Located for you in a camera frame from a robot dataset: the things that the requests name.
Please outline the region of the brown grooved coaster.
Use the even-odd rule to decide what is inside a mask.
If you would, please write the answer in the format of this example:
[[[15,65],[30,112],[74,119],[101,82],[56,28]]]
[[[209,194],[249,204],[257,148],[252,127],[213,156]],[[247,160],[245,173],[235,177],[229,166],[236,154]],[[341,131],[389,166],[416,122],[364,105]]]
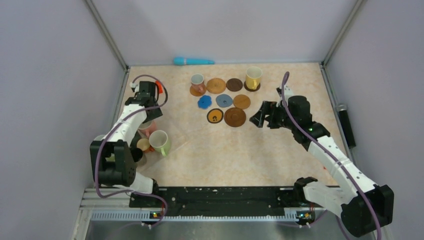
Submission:
[[[224,121],[233,128],[238,128],[246,122],[247,116],[243,109],[232,107],[225,111]]]

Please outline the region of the light wooden coaster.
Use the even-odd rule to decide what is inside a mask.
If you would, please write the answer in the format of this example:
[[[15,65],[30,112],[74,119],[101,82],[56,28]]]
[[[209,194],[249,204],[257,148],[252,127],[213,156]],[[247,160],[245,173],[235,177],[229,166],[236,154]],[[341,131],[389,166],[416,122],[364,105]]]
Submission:
[[[236,108],[245,110],[250,107],[251,99],[247,95],[238,94],[233,98],[233,105]]]
[[[203,91],[197,91],[195,88],[193,88],[192,86],[189,88],[189,92],[192,96],[195,97],[201,97],[206,93],[206,90],[204,89]]]

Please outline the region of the plain pink mug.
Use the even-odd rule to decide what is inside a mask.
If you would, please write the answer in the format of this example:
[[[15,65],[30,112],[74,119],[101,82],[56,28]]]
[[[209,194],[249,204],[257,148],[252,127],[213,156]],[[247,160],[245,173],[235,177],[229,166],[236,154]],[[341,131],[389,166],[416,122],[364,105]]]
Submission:
[[[144,136],[146,136],[147,138],[150,137],[150,135],[155,132],[157,130],[157,124],[154,120],[142,123],[139,127],[138,127],[138,131],[143,134]]]

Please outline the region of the dark wooden coaster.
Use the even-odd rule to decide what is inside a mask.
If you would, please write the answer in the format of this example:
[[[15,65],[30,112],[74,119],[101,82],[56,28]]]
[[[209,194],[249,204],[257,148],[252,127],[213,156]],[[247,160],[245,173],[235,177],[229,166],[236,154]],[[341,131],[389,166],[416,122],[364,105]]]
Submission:
[[[246,82],[244,82],[243,87],[249,92],[256,92],[261,88],[261,84],[259,83],[258,86],[256,87],[256,89],[250,89],[250,88],[248,88]]]
[[[226,88],[231,92],[238,92],[243,88],[244,84],[239,78],[230,78],[226,82]]]

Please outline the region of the grey silicone coaster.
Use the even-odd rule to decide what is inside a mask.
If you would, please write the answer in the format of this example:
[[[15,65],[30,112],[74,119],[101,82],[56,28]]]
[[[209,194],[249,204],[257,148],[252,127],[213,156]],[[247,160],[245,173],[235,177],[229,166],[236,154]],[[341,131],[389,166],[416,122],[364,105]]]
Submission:
[[[233,104],[233,98],[228,94],[220,94],[215,99],[220,108],[228,108]]]

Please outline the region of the brown paw print coaster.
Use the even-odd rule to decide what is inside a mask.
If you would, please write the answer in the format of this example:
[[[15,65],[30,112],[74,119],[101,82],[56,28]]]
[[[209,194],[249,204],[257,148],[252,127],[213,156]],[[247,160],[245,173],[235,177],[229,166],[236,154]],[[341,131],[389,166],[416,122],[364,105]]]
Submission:
[[[224,112],[219,108],[211,109],[206,115],[207,121],[211,124],[218,124],[223,120],[223,118]]]

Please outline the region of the yellow mug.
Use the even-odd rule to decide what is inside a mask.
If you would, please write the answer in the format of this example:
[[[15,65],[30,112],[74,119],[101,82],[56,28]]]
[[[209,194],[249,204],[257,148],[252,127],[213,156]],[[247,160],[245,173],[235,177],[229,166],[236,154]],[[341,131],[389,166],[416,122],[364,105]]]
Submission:
[[[263,71],[257,66],[251,66],[246,70],[245,82],[248,88],[256,89],[261,83]]]

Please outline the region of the light green mug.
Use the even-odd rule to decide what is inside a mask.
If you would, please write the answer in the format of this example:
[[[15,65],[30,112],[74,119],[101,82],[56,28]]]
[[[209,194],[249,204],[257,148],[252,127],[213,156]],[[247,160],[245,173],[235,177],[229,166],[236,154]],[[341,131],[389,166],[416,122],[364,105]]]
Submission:
[[[156,130],[149,136],[149,143],[154,150],[163,157],[169,155],[171,149],[171,140],[168,134],[163,130]]]

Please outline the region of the pink printed mug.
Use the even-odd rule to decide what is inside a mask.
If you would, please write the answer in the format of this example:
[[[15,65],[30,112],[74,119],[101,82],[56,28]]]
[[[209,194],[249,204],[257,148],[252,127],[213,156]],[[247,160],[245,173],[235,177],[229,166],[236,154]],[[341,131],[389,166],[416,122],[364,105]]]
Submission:
[[[191,88],[199,94],[206,92],[204,76],[200,73],[195,73],[190,78]]]

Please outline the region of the woven rattan coaster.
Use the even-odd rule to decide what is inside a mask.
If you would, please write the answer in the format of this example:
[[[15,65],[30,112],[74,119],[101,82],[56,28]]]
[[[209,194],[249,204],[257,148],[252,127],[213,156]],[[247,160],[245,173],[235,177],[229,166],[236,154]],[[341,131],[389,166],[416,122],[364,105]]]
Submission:
[[[226,82],[218,77],[211,78],[206,83],[206,89],[211,94],[221,94],[226,89]]]

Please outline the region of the blue flower coaster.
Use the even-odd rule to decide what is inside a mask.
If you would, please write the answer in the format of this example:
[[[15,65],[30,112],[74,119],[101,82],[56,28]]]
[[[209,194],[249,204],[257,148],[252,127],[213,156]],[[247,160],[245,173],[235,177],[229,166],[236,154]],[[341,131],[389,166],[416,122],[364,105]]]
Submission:
[[[207,110],[211,105],[212,105],[212,98],[209,95],[203,95],[197,101],[197,106],[203,110]]]

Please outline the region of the black microphone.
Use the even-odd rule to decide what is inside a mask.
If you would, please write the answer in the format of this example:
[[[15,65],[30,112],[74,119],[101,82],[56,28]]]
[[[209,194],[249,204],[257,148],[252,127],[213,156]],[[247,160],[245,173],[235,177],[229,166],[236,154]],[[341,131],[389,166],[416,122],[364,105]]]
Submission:
[[[344,103],[339,103],[336,106],[336,111],[339,117],[339,121],[342,127],[342,131],[349,149],[354,148],[356,146],[356,141],[354,137],[354,133],[352,130],[349,114],[348,114],[348,106]]]

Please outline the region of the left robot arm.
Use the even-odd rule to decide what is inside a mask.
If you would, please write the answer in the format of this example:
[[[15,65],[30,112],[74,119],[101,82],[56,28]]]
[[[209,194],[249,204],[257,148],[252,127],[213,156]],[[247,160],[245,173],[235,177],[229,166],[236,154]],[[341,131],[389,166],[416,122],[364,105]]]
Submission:
[[[129,97],[122,113],[105,136],[95,138],[89,147],[95,187],[109,186],[129,192],[139,192],[149,207],[160,202],[160,193],[154,189],[155,181],[137,172],[137,163],[144,153],[136,147],[141,136],[141,124],[163,115],[158,105],[159,87],[155,82],[133,83],[134,96]]]

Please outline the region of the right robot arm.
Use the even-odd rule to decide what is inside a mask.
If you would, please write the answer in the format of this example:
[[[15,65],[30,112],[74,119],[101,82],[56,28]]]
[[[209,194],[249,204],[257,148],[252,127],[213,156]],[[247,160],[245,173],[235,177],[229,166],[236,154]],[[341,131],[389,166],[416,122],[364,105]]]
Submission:
[[[313,177],[299,178],[294,184],[293,200],[299,206],[317,203],[332,212],[347,231],[359,238],[376,232],[393,220],[394,192],[388,185],[378,185],[362,173],[340,150],[330,132],[313,120],[307,98],[295,95],[287,101],[263,101],[250,117],[258,128],[268,122],[270,129],[289,129],[296,142],[318,159],[340,187],[327,187]]]

